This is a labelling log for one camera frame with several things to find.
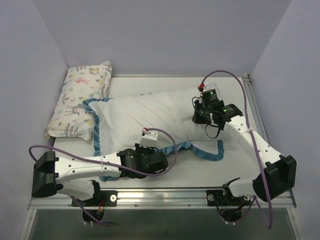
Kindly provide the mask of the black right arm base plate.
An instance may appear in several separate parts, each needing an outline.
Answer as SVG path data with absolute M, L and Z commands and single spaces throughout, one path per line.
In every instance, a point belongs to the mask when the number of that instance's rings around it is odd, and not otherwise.
M 230 197 L 222 189 L 206 191 L 206 203 L 209 207 L 241 207 L 249 206 L 251 200 L 246 197 Z

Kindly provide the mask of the white pillow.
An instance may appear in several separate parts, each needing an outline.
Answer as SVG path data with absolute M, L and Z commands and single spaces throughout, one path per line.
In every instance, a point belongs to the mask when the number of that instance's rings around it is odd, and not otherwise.
M 192 121 L 192 98 L 197 95 L 196 88 L 142 95 L 138 103 L 139 128 L 166 131 L 179 149 L 191 148 L 198 154 L 218 155 L 224 150 L 223 141 L 209 138 L 205 133 L 205 125 Z

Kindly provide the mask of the blue white plush pillowcase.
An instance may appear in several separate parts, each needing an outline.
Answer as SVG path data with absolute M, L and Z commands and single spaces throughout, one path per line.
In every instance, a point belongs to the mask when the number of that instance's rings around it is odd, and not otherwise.
M 91 98 L 83 101 L 87 112 L 94 116 L 93 146 L 95 156 L 108 155 L 125 149 L 133 148 L 142 139 L 142 130 L 138 123 L 139 100 L 138 96 L 127 96 L 118 98 Z M 214 128 L 205 129 L 205 134 L 210 138 L 214 135 Z M 198 154 L 192 148 L 178 148 L 174 138 L 166 131 L 160 133 L 157 138 L 156 147 L 165 155 L 175 150 L 191 149 L 200 159 L 207 161 L 220 161 L 224 158 L 224 148 L 217 155 Z

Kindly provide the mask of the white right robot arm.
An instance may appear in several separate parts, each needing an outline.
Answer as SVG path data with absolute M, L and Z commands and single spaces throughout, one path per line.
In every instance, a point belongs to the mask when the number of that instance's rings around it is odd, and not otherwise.
M 272 200 L 295 186 L 297 161 L 284 156 L 270 146 L 248 123 L 248 115 L 236 105 L 224 104 L 215 89 L 200 93 L 194 102 L 192 121 L 212 125 L 229 134 L 248 154 L 260 173 L 254 179 L 237 178 L 229 181 L 222 191 L 222 200 L 232 205 L 240 197 L 258 197 Z

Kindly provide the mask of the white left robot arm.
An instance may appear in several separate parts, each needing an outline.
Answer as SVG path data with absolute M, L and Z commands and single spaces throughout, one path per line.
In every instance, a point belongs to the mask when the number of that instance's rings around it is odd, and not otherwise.
M 168 168 L 164 153 L 154 147 L 135 146 L 107 155 L 81 158 L 72 154 L 57 156 L 45 152 L 33 165 L 33 198 L 55 194 L 72 196 L 90 206 L 101 201 L 100 185 L 95 177 L 143 179 L 162 174 Z

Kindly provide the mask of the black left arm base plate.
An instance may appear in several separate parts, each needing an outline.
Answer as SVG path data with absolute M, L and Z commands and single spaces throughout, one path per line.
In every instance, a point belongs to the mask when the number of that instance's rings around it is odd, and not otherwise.
M 82 207 L 115 207 L 117 205 L 118 192 L 116 190 L 101 190 L 97 196 L 85 201 L 78 200 Z

